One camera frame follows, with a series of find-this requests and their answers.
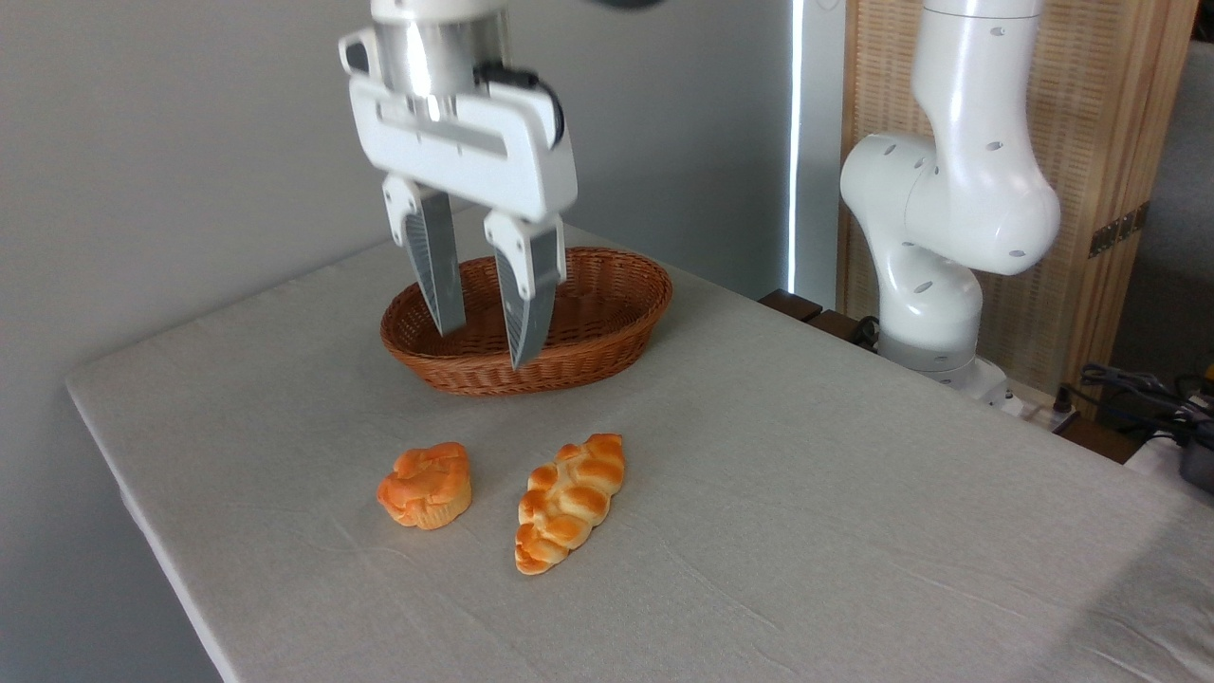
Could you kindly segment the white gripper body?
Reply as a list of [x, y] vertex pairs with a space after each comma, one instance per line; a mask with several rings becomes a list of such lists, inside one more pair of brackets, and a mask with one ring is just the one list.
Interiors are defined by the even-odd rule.
[[361, 150], [381, 172], [529, 222], [575, 203], [572, 133], [558, 136], [545, 91], [489, 82], [456, 95], [442, 120], [365, 76], [348, 95]]

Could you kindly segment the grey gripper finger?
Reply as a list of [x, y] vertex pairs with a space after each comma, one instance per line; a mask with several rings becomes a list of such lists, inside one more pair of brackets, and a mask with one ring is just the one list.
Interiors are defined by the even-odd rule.
[[483, 228], [495, 258], [511, 366], [521, 369], [541, 354], [556, 291], [567, 277], [563, 221], [555, 215], [533, 224], [493, 211]]
[[431, 320], [441, 336], [449, 336], [467, 324], [450, 197], [386, 175], [382, 203], [395, 245], [408, 254]]

